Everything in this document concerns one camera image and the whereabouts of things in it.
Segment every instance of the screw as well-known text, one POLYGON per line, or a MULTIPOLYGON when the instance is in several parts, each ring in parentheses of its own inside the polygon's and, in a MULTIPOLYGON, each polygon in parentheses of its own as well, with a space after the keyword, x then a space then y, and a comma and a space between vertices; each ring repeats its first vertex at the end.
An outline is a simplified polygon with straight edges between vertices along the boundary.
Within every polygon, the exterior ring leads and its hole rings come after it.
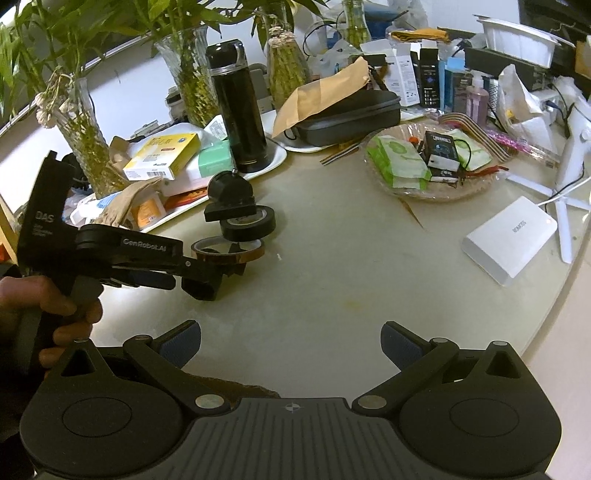
POLYGON ((195 405, 206 410, 221 407, 223 403, 224 399, 214 393, 201 395, 195 399, 195 405))
POLYGON ((385 398, 378 395, 364 395, 357 401, 357 403, 360 407, 365 408, 366 410, 378 410, 379 408, 384 408, 388 404, 385 398))

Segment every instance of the black carrying case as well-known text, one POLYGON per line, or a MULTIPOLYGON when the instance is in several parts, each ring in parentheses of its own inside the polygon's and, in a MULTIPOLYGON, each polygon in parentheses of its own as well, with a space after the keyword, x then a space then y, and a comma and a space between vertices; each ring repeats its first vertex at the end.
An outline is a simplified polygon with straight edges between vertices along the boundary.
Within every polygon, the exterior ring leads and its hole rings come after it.
POLYGON ((296 136, 317 147, 356 140, 400 123, 400 97, 387 90, 358 90, 292 127, 296 136))

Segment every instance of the thermos bottle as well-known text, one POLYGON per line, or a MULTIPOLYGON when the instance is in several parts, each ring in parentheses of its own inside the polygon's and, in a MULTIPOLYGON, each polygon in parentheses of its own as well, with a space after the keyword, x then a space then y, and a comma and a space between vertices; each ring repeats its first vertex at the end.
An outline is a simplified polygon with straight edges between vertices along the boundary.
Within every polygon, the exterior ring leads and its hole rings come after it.
POLYGON ((240 40, 207 48, 207 61, 236 168, 260 171, 271 163, 250 70, 240 40))

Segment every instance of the white cable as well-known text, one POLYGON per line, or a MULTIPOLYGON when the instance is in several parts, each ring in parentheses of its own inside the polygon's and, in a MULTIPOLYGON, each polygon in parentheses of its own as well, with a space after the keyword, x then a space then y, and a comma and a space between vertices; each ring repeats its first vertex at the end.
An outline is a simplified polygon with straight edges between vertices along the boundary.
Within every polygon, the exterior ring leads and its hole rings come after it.
POLYGON ((545 202, 538 203, 537 206, 538 207, 541 207, 543 205, 546 205, 547 203, 552 203, 552 202, 555 202, 556 200, 561 199, 562 197, 566 197, 570 192, 578 189, 580 186, 584 185, 585 183, 587 183, 590 180, 591 180, 591 177, 587 177, 581 183, 577 183, 576 185, 573 185, 572 187, 570 187, 569 189, 565 190, 563 193, 561 193, 560 195, 557 195, 554 198, 550 198, 550 199, 546 200, 545 202))

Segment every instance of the tabletop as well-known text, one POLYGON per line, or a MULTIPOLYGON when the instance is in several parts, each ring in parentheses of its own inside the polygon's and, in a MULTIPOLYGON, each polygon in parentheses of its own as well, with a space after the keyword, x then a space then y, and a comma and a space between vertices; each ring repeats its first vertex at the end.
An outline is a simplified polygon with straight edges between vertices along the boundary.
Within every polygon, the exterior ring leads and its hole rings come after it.
MULTIPOLYGON (((257 202, 275 210, 277 229, 243 277, 224 278, 215 301, 197 301, 180 286, 109 287, 95 343, 120 345, 139 333, 156 337, 195 319, 202 347, 187 372, 262 385, 284 397, 349 401, 398 372, 380 349, 379 332, 389 320, 462 348, 506 340, 523 353, 571 269, 560 259, 557 235, 510 287, 497 285, 460 244, 520 196, 542 198, 499 180, 459 202, 409 200, 415 218, 379 188, 362 153, 323 167, 326 155, 290 154, 252 181, 257 202)), ((519 158, 508 167, 552 185, 554 172, 534 160, 519 158)), ((587 185, 575 194, 588 199, 587 185)), ((569 215, 576 253, 588 214, 569 209, 569 215)), ((220 227, 205 223, 201 206, 152 233, 181 239, 190 255, 193 242, 219 235, 220 227)))

